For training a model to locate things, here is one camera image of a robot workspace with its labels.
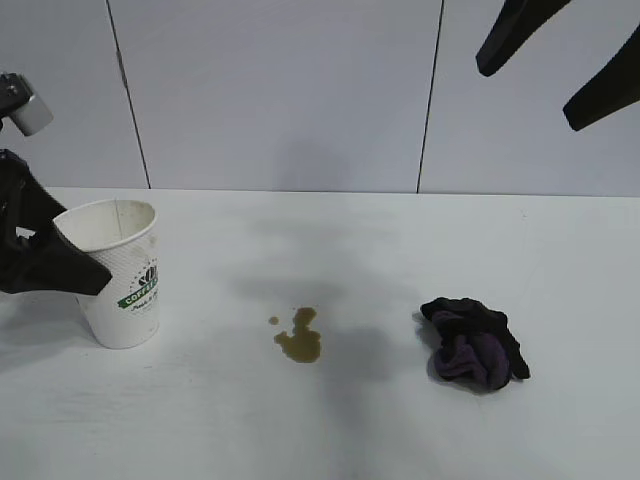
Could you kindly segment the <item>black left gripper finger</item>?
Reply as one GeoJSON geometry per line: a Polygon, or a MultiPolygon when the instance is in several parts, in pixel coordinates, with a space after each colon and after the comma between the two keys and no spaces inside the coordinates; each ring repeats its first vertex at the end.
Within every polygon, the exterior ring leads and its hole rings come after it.
{"type": "Polygon", "coordinates": [[[33,232],[43,231],[56,216],[66,211],[66,208],[35,179],[28,164],[22,158],[8,149],[2,149],[1,187],[17,180],[24,181],[17,228],[33,232]]]}
{"type": "Polygon", "coordinates": [[[59,291],[96,296],[111,281],[107,267],[57,232],[1,241],[1,291],[59,291]]]}

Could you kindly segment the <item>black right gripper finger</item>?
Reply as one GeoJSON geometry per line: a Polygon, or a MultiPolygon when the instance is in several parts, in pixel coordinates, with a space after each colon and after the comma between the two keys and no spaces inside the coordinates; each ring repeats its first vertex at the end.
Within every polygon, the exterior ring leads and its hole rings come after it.
{"type": "Polygon", "coordinates": [[[476,54],[479,73],[485,77],[500,70],[515,52],[569,0],[506,0],[476,54]]]}
{"type": "Polygon", "coordinates": [[[639,101],[639,38],[630,37],[609,62],[563,107],[570,127],[580,131],[639,101]]]}

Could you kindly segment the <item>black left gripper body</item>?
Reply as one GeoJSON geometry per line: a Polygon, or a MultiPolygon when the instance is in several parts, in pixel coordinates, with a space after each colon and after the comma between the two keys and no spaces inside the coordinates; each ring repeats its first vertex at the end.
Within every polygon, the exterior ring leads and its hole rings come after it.
{"type": "Polygon", "coordinates": [[[1,187],[1,252],[9,253],[18,248],[16,228],[20,219],[21,195],[24,181],[17,180],[1,187]]]}

